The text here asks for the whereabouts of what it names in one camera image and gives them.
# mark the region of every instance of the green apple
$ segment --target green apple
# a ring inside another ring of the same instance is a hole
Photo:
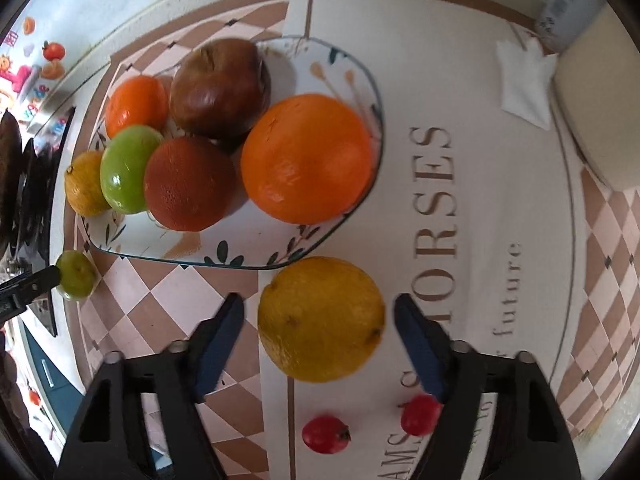
[[[60,270],[58,291],[68,300],[84,300],[94,290],[94,265],[80,251],[65,251],[56,261]]]
[[[100,164],[100,187],[114,211],[131,215],[146,210],[146,164],[162,140],[149,126],[130,126],[110,140]]]

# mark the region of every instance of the lemon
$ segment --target lemon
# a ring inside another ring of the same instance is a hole
[[[264,289],[258,307],[258,332],[271,360],[310,383],[354,373],[373,354],[384,327],[376,284],[336,258],[290,265]]]
[[[101,160],[101,152],[84,152],[66,168],[66,199],[79,215],[95,216],[109,209],[100,188]]]

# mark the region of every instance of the yellow lemon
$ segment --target yellow lemon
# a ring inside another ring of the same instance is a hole
[[[310,383],[354,373],[373,354],[384,327],[376,284],[336,258],[290,265],[264,289],[258,308],[258,332],[271,360]]]
[[[101,152],[84,152],[66,168],[66,199],[79,215],[95,216],[109,209],[100,188],[101,160]]]

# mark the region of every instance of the white napkin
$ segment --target white napkin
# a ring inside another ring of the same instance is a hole
[[[510,41],[498,41],[496,54],[502,68],[502,109],[548,130],[548,88],[558,54],[545,56],[536,38],[529,38],[526,50]]]

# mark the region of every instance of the white plate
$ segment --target white plate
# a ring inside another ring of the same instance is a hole
[[[260,41],[257,46],[271,73],[271,104],[292,95],[321,93],[349,105],[370,131],[377,175],[384,115],[380,93],[369,71],[354,57],[320,40],[287,37]],[[173,76],[176,71],[177,66],[162,67],[155,75]],[[184,133],[169,120],[164,134]],[[107,142],[104,121],[100,121],[90,148],[103,150]],[[234,156],[236,171],[240,151]],[[233,212],[199,233],[168,230],[148,212],[123,216],[108,211],[83,222],[92,244],[120,256],[183,265],[277,269],[306,256],[326,240],[366,199],[374,182],[375,178],[351,210],[316,225],[293,225],[271,218],[247,199],[242,186],[238,186]]]

